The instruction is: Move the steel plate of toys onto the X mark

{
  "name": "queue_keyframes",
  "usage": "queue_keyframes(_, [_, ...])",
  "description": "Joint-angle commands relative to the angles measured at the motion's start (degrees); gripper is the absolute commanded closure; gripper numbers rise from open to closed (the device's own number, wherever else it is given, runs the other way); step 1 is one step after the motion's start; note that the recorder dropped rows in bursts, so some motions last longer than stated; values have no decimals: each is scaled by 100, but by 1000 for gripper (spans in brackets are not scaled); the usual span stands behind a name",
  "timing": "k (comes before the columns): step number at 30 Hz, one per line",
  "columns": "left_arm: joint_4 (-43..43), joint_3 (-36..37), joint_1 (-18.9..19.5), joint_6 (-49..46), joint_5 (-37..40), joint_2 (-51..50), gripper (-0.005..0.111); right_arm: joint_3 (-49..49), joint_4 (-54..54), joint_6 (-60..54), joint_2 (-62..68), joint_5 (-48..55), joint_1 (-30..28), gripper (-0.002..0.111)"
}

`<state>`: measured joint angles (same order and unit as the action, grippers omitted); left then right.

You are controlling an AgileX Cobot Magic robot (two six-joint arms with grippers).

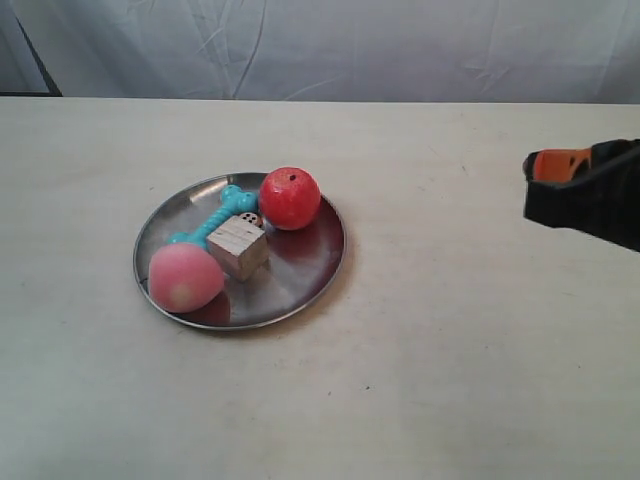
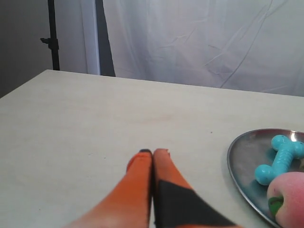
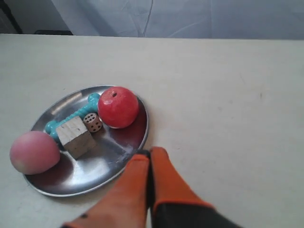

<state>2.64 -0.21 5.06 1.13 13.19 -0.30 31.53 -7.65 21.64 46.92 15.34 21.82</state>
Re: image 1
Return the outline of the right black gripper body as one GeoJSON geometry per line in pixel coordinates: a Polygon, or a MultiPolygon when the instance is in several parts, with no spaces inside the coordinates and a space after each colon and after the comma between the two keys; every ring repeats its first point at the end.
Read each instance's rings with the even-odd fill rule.
{"type": "Polygon", "coordinates": [[[527,181],[523,216],[639,250],[639,141],[596,143],[591,169],[567,183],[527,181]]]}

